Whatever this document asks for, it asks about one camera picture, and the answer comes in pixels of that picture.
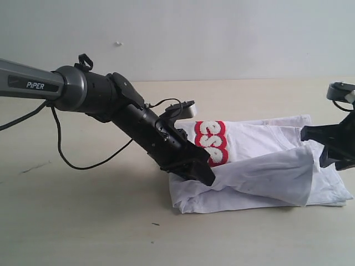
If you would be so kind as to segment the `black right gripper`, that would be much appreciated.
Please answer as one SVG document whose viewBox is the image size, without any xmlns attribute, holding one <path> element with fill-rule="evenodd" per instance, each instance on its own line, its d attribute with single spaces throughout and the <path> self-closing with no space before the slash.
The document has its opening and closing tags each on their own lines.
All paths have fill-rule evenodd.
<svg viewBox="0 0 355 266">
<path fill-rule="evenodd" d="M 304 126 L 301 141 L 313 140 L 325 144 L 319 157 L 319 166 L 335 165 L 337 171 L 354 168 L 354 111 L 339 124 Z"/>
</svg>

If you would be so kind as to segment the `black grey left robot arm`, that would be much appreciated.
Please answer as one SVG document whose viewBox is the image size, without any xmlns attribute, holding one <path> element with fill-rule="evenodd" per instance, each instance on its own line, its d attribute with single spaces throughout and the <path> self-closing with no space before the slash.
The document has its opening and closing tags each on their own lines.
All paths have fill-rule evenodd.
<svg viewBox="0 0 355 266">
<path fill-rule="evenodd" d="M 112 122 L 142 147 L 162 171 L 211 186 L 215 175 L 210 154 L 193 144 L 175 122 L 194 116 L 194 101 L 179 101 L 157 115 L 132 84 L 119 73 L 92 71 L 86 54 L 73 66 L 45 71 L 1 60 L 1 95 L 41 99 L 52 111 L 84 113 L 102 123 Z"/>
</svg>

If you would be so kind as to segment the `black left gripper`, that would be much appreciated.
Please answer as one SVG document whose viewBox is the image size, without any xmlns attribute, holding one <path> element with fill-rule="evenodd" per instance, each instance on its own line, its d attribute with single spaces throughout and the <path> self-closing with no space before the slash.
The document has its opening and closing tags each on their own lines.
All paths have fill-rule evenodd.
<svg viewBox="0 0 355 266">
<path fill-rule="evenodd" d="M 188 141 L 187 133 L 175 127 L 180 116 L 178 111 L 166 111 L 161 116 L 151 110 L 141 111 L 138 144 L 162 170 L 211 186 L 215 175 L 209 166 L 210 154 Z"/>
</svg>

